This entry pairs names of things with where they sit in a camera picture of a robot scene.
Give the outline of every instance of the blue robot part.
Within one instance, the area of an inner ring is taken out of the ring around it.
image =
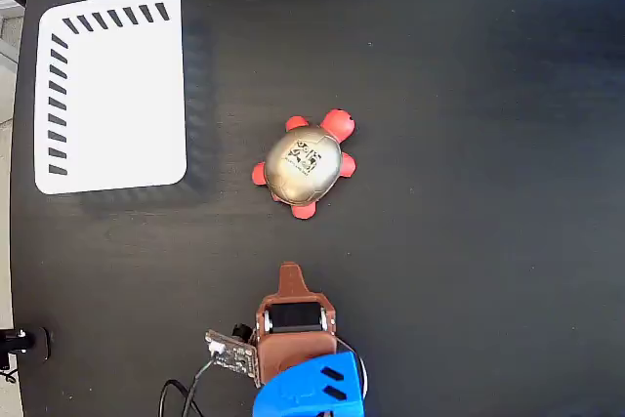
[[[363,417],[358,358],[351,352],[305,361],[269,381],[254,401],[253,417]]]

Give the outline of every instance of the turtle shell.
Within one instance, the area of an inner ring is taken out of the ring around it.
[[[270,150],[265,179],[271,193],[290,205],[308,205],[334,186],[343,154],[338,141],[317,126],[296,127]]]

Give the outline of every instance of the turtle leg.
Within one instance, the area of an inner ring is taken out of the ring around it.
[[[341,176],[349,178],[355,171],[355,160],[343,152],[343,163],[341,163]]]
[[[296,219],[309,219],[314,215],[314,212],[316,212],[316,202],[305,206],[292,205],[291,211],[293,212],[293,217]]]
[[[286,121],[286,132],[289,132],[291,129],[295,129],[296,127],[304,127],[308,125],[309,121],[304,119],[302,116],[293,116]]]
[[[342,109],[332,109],[321,122],[321,127],[342,142],[354,131],[355,123],[350,114]]]
[[[265,179],[265,162],[258,163],[252,170],[252,181],[256,186],[264,186],[267,184]]]

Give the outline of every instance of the black tabletop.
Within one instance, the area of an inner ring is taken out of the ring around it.
[[[625,409],[624,0],[182,0],[185,179],[46,196],[37,28],[73,1],[28,0],[21,45],[15,319],[53,337],[26,415],[154,414],[283,261],[366,359],[368,415]],[[301,222],[251,170],[332,107],[358,169]],[[211,370],[198,400],[242,417],[254,395]]]

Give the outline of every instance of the white tray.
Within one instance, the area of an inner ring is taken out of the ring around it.
[[[181,0],[86,0],[39,22],[35,183],[170,185],[187,169]]]

